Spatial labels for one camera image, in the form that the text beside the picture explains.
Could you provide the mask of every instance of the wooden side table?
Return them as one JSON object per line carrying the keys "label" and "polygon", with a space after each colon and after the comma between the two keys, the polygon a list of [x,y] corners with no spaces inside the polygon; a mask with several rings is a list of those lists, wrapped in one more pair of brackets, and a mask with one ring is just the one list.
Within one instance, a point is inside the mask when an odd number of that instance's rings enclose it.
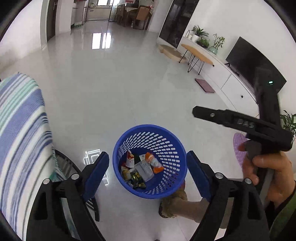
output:
{"label": "wooden side table", "polygon": [[[198,72],[198,74],[200,74],[203,66],[205,63],[208,63],[208,64],[211,64],[213,67],[214,67],[214,64],[211,60],[209,60],[206,56],[204,56],[201,52],[199,52],[196,48],[193,48],[192,46],[189,46],[187,44],[181,44],[182,47],[184,47],[186,49],[186,52],[185,54],[187,53],[187,51],[189,51],[191,53],[191,56],[189,58],[189,61],[188,61],[188,65],[189,65],[189,68],[188,68],[188,73],[193,69],[193,67],[196,65],[196,63],[201,60],[202,61],[202,65],[200,67],[200,70]],[[194,58],[197,57],[198,60],[195,62],[195,64],[192,66],[192,68],[190,69],[191,67],[191,64],[194,60]]]}

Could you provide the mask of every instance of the white flower pot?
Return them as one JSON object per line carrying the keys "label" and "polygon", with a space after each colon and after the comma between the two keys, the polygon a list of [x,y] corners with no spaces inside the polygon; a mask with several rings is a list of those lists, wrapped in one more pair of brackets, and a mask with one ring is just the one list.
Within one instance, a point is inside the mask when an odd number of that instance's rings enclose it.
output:
{"label": "white flower pot", "polygon": [[196,43],[199,39],[200,39],[199,36],[193,35],[191,40],[192,40],[192,42]]}

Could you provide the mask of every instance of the green plant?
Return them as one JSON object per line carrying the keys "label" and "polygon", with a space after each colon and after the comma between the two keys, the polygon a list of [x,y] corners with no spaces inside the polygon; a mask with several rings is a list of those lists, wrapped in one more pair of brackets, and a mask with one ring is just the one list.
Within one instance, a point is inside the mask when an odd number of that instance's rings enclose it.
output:
{"label": "green plant", "polygon": [[209,36],[209,33],[207,33],[207,32],[205,32],[205,31],[203,31],[204,29],[202,28],[200,28],[199,26],[194,26],[193,27],[193,29],[192,29],[192,31],[194,31],[194,34],[195,35],[197,35],[197,36]]}
{"label": "green plant", "polygon": [[222,48],[222,44],[224,43],[225,38],[219,37],[217,34],[213,34],[213,36],[215,36],[215,41],[214,41],[213,47],[218,49],[221,46],[221,48]]}
{"label": "green plant", "polygon": [[290,130],[293,134],[293,140],[292,140],[292,144],[295,140],[295,135],[296,135],[296,123],[294,123],[294,117],[296,116],[296,114],[291,116],[288,114],[287,111],[284,110],[284,112],[286,112],[286,115],[280,115],[281,119],[284,121],[283,124],[283,129],[285,130]]}
{"label": "green plant", "polygon": [[201,44],[203,44],[206,47],[210,46],[210,42],[204,38],[200,38],[198,42],[200,42]]}

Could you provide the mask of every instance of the striped cushion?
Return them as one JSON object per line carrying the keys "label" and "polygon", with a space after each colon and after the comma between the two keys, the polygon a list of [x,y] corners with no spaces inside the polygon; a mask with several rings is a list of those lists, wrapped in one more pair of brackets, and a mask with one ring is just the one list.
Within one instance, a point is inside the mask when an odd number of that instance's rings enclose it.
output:
{"label": "striped cushion", "polygon": [[57,166],[41,90],[18,73],[0,82],[0,209],[25,240],[42,181],[64,179]]}

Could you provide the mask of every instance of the glossy floor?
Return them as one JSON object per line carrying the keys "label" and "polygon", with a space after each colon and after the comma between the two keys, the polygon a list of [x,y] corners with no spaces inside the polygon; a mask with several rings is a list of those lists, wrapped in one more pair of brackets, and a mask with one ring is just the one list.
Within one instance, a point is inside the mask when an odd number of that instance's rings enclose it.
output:
{"label": "glossy floor", "polygon": [[[214,109],[226,105],[218,95],[204,93],[194,81],[197,73],[187,73],[187,64],[161,54],[156,39],[155,33],[113,23],[86,23],[71,34],[56,36],[45,50],[0,74],[3,79],[20,71],[37,81],[54,145],[77,166],[83,169],[86,151],[109,154],[108,182],[97,192],[101,214],[97,225],[107,241],[185,241],[198,226],[181,217],[161,218],[159,200],[136,197],[117,180],[113,148],[133,126],[165,127],[215,172],[242,177],[232,145],[235,131],[192,116],[195,105]],[[189,173],[186,192],[190,201],[200,200]]]}

